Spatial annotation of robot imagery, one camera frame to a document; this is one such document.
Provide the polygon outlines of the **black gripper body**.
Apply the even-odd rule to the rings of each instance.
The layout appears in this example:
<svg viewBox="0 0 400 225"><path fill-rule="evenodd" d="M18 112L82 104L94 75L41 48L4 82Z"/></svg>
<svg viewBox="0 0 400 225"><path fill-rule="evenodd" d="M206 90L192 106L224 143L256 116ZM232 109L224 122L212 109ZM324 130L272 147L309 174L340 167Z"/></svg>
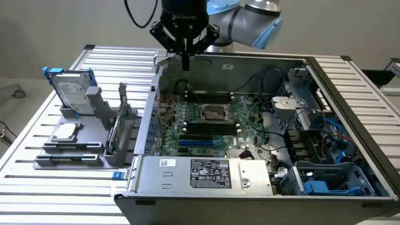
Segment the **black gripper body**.
<svg viewBox="0 0 400 225"><path fill-rule="evenodd" d="M174 38L194 39L209 23L205 0L162 0L160 21Z"/></svg>

